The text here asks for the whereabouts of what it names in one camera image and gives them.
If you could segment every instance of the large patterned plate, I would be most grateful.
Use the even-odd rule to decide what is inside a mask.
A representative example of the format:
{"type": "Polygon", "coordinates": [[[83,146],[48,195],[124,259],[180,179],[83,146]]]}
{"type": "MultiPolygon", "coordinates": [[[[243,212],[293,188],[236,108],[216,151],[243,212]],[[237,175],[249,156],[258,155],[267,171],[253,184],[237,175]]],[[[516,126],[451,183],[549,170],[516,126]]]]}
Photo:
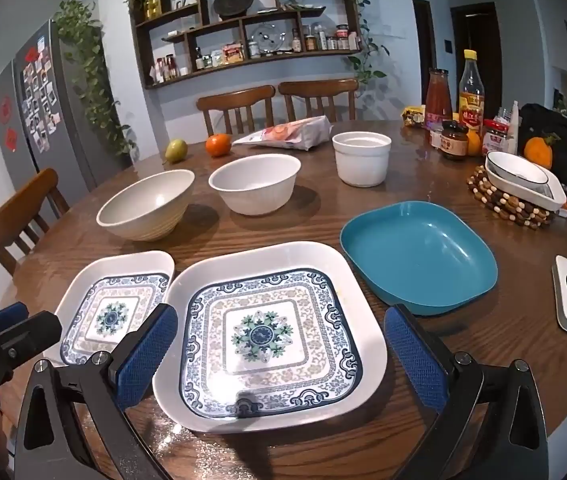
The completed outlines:
{"type": "Polygon", "coordinates": [[[155,394],[168,416],[195,431],[266,430],[339,415],[367,400],[385,371],[383,335],[355,277],[322,244],[200,262],[176,279],[167,302],[180,326],[155,394]]]}
{"type": "Polygon", "coordinates": [[[82,364],[113,351],[164,301],[175,264],[161,251],[97,260],[75,277],[55,314],[62,340],[44,352],[55,364],[82,364]]]}

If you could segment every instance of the wooden dining table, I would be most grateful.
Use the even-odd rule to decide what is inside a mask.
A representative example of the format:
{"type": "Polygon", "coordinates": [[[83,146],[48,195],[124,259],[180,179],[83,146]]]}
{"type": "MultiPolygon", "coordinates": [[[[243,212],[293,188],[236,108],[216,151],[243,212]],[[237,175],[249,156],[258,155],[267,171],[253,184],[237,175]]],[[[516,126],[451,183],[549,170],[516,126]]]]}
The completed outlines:
{"type": "MultiPolygon", "coordinates": [[[[116,254],[166,251],[174,258],[176,272],[181,272],[213,256],[295,240],[313,240],[342,251],[340,231],[356,215],[405,200],[433,202],[458,215],[486,242],[499,266],[499,279],[470,304],[420,322],[452,352],[466,351],[481,363],[508,366],[515,359],[525,360],[537,382],[547,433],[552,433],[567,416],[567,332],[557,323],[551,275],[555,257],[567,258],[567,218],[557,217],[538,231],[499,218],[468,190],[467,179],[481,159],[447,160],[429,146],[423,130],[403,128],[395,121],[354,121],[333,128],[334,133],[351,130],[392,139],[384,183],[369,189],[343,183],[329,142],[309,152],[286,151],[301,161],[292,198],[263,217],[231,212],[208,186],[208,177],[237,158],[281,150],[237,146],[227,156],[211,158],[201,143],[189,146],[188,157],[178,164],[165,163],[160,156],[142,160],[91,192],[50,229],[20,264],[4,300],[23,301],[31,314],[54,312],[81,269],[116,254]],[[97,225],[99,208],[115,193],[151,174],[180,168],[195,173],[195,189],[184,218],[166,238],[130,242],[97,225]]],[[[381,323],[386,306],[355,275],[381,323]]],[[[428,286],[429,276],[421,278],[428,286]]],[[[466,278],[451,274],[450,279],[466,278]]],[[[0,388],[2,410],[14,424],[33,362],[16,370],[13,380],[0,388]]],[[[169,419],[154,397],[127,413],[174,478],[208,480],[388,479],[435,416],[420,405],[391,352],[381,385],[367,402],[345,415],[306,426],[223,436],[195,434],[169,419]]],[[[100,468],[119,478],[90,416],[81,412],[81,420],[100,468]]],[[[473,420],[468,434],[476,424],[473,420]]]]}

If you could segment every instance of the wooden bead trivet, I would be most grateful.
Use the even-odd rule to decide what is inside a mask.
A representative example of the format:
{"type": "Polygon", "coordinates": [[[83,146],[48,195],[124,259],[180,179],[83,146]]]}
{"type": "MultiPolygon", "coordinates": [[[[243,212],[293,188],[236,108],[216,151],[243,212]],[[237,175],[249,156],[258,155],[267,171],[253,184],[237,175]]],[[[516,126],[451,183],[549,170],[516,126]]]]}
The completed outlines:
{"type": "Polygon", "coordinates": [[[532,204],[523,202],[519,198],[497,189],[487,179],[483,166],[477,166],[475,173],[468,181],[468,189],[474,197],[490,211],[494,211],[499,218],[516,223],[517,225],[537,230],[550,224],[552,213],[539,209],[532,204]]]}

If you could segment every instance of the refrigerator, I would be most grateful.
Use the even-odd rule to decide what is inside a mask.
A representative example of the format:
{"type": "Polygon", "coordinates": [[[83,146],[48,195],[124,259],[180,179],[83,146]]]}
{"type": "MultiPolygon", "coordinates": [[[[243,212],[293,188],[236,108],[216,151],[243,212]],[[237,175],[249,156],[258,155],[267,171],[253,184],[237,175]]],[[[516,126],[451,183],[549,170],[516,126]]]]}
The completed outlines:
{"type": "MultiPolygon", "coordinates": [[[[40,170],[53,168],[72,207],[128,168],[131,159],[115,155],[105,132],[86,119],[72,82],[81,81],[83,70],[66,59],[71,51],[49,20],[1,72],[0,146],[16,190],[40,170]]],[[[50,199],[40,214],[49,224],[59,218],[50,199]]]]}

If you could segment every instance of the metal bolt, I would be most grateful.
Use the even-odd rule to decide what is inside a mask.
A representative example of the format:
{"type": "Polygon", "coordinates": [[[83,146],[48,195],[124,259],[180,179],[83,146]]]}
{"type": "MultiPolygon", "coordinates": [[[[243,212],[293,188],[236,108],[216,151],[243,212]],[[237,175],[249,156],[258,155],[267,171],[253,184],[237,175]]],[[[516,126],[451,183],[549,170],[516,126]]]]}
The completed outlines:
{"type": "Polygon", "coordinates": [[[90,358],[90,360],[94,365],[100,365],[108,361],[109,358],[110,358],[110,354],[102,350],[100,352],[94,353],[90,358]]]}
{"type": "Polygon", "coordinates": [[[519,370],[520,372],[527,372],[528,370],[530,370],[528,363],[526,361],[523,361],[522,359],[517,359],[515,361],[515,368],[517,368],[517,370],[519,370]]]}
{"type": "Polygon", "coordinates": [[[43,372],[48,368],[48,361],[41,359],[35,363],[35,372],[43,372]]]}
{"type": "Polygon", "coordinates": [[[466,352],[457,352],[454,355],[454,360],[460,365],[469,365],[472,362],[472,357],[470,357],[466,352]]]}

